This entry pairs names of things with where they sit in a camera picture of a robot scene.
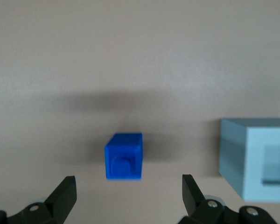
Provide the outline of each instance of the beige wall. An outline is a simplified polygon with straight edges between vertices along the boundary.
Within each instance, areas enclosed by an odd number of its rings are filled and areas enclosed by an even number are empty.
[[[76,175],[66,223],[168,223],[182,174],[230,208],[219,119],[280,117],[280,0],[0,1],[0,209]],[[108,182],[103,146],[141,131],[141,182]],[[260,205],[280,223],[280,204]]]

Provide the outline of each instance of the blue block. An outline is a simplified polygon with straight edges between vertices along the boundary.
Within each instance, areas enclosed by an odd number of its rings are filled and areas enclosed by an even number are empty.
[[[105,166],[107,179],[141,179],[142,160],[142,134],[116,133],[105,146]]]
[[[280,203],[280,118],[222,119],[219,172],[243,200]]]

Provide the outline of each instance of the table surface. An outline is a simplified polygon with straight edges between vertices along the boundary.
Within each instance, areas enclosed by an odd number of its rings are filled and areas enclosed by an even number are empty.
[[[182,174],[233,210],[220,119],[280,117],[280,0],[0,1],[0,209],[67,175],[65,223],[177,223]],[[139,182],[105,178],[104,145],[142,132]],[[280,204],[252,204],[280,224]]]

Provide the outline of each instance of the metal screw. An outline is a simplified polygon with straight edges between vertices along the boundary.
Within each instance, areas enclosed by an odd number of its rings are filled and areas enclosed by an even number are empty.
[[[36,211],[36,210],[38,210],[38,205],[34,205],[34,206],[32,206],[29,210],[30,211]]]
[[[212,207],[212,208],[218,207],[218,204],[217,204],[216,202],[214,202],[214,201],[208,201],[207,204],[208,204],[210,207]]]
[[[247,208],[247,212],[248,212],[250,215],[258,216],[258,212],[257,212],[257,210],[254,209],[254,208]]]

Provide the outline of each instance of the pale blue block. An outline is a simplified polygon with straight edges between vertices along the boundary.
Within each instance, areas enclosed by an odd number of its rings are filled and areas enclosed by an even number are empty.
[[[219,172],[243,200],[280,203],[280,118],[222,119]]]

